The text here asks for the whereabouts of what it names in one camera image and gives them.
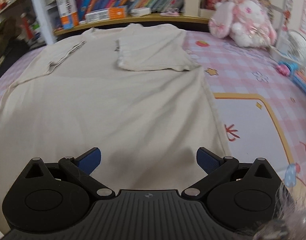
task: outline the fluffy plush fur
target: fluffy plush fur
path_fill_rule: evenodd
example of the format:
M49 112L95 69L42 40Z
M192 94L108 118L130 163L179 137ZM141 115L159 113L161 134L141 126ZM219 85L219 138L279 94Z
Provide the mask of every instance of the fluffy plush fur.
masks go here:
M209 29L220 39L229 35L239 47L267 47L277 37L266 8L258 0L226 0L217 4Z

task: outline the pink checkered bedsheet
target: pink checkered bedsheet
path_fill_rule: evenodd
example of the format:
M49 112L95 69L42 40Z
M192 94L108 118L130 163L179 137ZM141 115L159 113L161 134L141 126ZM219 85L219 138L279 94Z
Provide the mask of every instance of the pink checkered bedsheet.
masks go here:
M213 92L259 94L266 99L284 131L294 161L301 165L301 177L305 179L306 96L288 78L275 71L275 62L268 54L255 49L241 49L230 40L219 40L209 33L192 31L187 32L184 48L205 69L218 71L218 75L214 76L205 73ZM0 100L7 87L42 50L27 53L3 75L0 79Z
M0 78L0 101L7 88L21 76L23 71L32 62L32 60L40 54L44 47L32 50L22 56L17 62L15 62Z

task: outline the white shelf frame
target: white shelf frame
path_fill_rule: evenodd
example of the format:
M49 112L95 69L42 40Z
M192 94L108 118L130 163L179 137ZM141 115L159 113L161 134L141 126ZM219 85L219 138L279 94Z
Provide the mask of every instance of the white shelf frame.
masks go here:
M278 11L282 14L281 16L281 19L280 19L280 24L279 24L279 28L278 28L278 31L277 31L277 41L276 41L276 45L275 47L278 48L280 46L280 43L282 42L282 39L283 39L283 25L284 25L284 21L285 21L285 16L283 14L283 12L286 11L286 4L287 4L287 1L288 0L283 0L283 8L278 8L276 6L273 6L273 9L275 11Z
M32 0L32 4L46 44L54 44L56 38L53 34L52 23L47 12L45 0Z

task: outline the pink plush bunny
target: pink plush bunny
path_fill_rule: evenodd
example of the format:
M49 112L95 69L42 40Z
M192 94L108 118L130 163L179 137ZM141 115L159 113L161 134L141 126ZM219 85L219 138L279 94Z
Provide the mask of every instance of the pink plush bunny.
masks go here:
M239 47L267 47L276 41L276 31L258 0L226 0L216 5L209 30L217 38L230 36Z

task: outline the bedsheet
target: bedsheet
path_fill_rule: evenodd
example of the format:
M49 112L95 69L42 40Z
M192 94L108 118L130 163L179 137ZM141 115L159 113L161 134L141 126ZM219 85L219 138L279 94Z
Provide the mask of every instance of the bedsheet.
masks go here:
M195 159L198 147L220 157L230 155L202 68L183 72L117 67L118 39L154 31L169 36L172 44L182 44L185 37L174 39L178 29L172 25L89 30L47 46L11 84L0 104L0 207L27 159L36 156L54 162L99 147L101 165L91 175L115 192L181 192L205 176ZM77 44L82 46L72 52ZM165 47L164 40L157 46ZM163 57L159 50L151 59ZM50 71L49 62L68 53ZM172 63L170 55L164 58L170 68L181 63Z
M219 40L209 33L192 31L187 31L184 48L192 58L203 66L206 71L205 78L212 91L217 93L217 97L230 99L240 98L241 95L242 97L253 97L252 100L256 101L253 104L256 106L255 109L269 107L268 115L274 115L276 122L274 126L277 125L281 129L281 134L278 135L283 137L283 147L285 147L283 165L285 162L299 163L301 172L298 174L298 179L306 184L306 96L304 93L289 78L275 71L275 62L269 58L269 54L265 51L241 49L229 39ZM42 50L43 48L40 48L27 53L5 73L0 79L0 100L7 87L21 75ZM227 108L239 109L239 106L230 105L229 102L227 104L220 103L220 101L217 103L220 116L222 118L234 114L238 116L239 113L236 111L230 113ZM280 142L276 143L276 137L268 141L248 141L250 138L245 139L245 136L242 136L243 129L241 130L241 127L243 125L250 126L248 125L249 119L244 122L243 118L240 119L240 125L234 123L237 120L232 120L231 123L228 120L225 124L227 139L233 155L240 158L238 155L244 153L243 145L251 145L253 149L256 149L256 153L261 151L262 145L266 145L266 150L271 145L272 151L265 152L264 155L270 155L278 162L281 157L275 151L280 149L274 148L274 145L280 144ZM256 131L255 134L267 132L267 130L260 131L259 123L251 125L253 126L249 129ZM255 155L253 151L245 152L245 155L250 155L251 159L259 156Z

